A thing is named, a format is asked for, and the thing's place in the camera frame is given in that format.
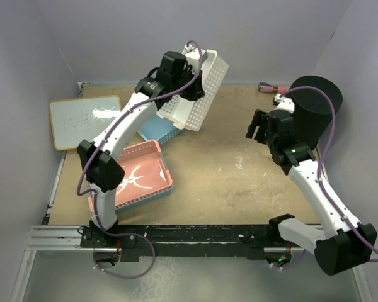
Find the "large black plastic bin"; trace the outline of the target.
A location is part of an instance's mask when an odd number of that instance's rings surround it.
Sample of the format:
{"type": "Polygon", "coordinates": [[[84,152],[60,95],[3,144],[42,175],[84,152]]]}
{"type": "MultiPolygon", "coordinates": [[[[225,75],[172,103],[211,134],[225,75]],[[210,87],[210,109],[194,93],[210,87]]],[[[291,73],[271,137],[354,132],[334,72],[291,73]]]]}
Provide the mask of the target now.
{"type": "MultiPolygon", "coordinates": [[[[335,111],[341,108],[343,95],[338,86],[328,79],[317,75],[305,75],[296,79],[290,88],[301,86],[318,88],[330,98],[335,111]]],[[[293,119],[296,138],[314,150],[331,122],[328,102],[320,93],[310,89],[295,91],[287,96],[295,105],[293,119]]]]}

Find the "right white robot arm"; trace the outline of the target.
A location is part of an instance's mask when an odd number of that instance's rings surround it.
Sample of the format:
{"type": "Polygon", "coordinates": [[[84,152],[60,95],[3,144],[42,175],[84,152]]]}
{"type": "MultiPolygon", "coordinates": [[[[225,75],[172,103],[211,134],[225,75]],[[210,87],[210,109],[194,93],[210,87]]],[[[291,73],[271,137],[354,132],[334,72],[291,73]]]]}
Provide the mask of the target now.
{"type": "Polygon", "coordinates": [[[377,231],[362,224],[318,174],[319,163],[309,146],[295,136],[294,119],[286,110],[256,110],[246,132],[268,147],[274,163],[302,191],[320,219],[321,229],[286,214],[269,221],[268,241],[274,246],[292,242],[311,253],[321,270],[333,276],[367,263],[377,231]]]}

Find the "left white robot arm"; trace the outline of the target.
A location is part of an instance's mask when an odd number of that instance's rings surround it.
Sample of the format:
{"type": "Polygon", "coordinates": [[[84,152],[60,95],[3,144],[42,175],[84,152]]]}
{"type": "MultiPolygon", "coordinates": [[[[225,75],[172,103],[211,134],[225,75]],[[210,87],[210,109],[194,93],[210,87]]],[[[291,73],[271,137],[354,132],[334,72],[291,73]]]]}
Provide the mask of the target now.
{"type": "Polygon", "coordinates": [[[87,181],[93,198],[92,222],[98,227],[95,240],[104,247],[113,245],[117,231],[115,198],[118,185],[125,175],[117,162],[134,133],[173,96],[182,95],[186,100],[197,101],[204,96],[202,87],[203,50],[186,54],[166,52],[159,66],[153,68],[136,85],[127,105],[97,137],[82,140],[77,147],[82,174],[77,185],[77,195],[87,181]]]}

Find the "pink marker pen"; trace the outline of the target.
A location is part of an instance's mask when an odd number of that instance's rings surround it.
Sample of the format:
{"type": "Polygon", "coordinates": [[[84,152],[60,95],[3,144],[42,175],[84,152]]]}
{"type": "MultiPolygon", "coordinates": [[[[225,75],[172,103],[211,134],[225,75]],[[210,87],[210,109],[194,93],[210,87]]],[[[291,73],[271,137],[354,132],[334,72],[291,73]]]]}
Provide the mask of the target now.
{"type": "Polygon", "coordinates": [[[265,82],[258,83],[258,92],[265,94],[283,94],[286,91],[285,86],[271,85],[265,82]]]}

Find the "blue perforated basket under white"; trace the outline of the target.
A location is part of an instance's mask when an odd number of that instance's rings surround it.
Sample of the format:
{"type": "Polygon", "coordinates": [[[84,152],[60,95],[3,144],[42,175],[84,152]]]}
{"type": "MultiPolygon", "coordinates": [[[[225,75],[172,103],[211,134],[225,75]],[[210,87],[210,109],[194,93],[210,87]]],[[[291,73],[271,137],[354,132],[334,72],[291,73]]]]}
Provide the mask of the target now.
{"type": "Polygon", "coordinates": [[[148,119],[137,131],[145,141],[156,140],[159,145],[164,145],[182,132],[172,122],[157,115],[148,119]]]}

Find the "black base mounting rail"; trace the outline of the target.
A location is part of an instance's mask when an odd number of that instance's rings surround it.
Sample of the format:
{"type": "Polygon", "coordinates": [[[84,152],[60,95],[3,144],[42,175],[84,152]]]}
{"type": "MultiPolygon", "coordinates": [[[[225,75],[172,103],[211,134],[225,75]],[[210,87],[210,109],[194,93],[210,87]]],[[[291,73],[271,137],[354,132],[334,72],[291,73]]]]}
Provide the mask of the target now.
{"type": "Polygon", "coordinates": [[[77,232],[82,248],[121,262],[153,255],[263,260],[296,247],[273,237],[269,225],[113,225],[104,233],[90,223],[77,232]]]}

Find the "small whiteboard yellow frame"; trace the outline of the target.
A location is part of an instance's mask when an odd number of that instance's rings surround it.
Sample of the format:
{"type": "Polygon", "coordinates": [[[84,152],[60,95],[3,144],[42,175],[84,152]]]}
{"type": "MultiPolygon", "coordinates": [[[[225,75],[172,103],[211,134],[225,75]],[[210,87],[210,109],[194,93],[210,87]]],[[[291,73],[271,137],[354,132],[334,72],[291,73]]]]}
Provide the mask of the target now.
{"type": "Polygon", "coordinates": [[[121,109],[117,95],[51,101],[49,117],[55,149],[75,150],[81,140],[94,139],[121,109]]]}

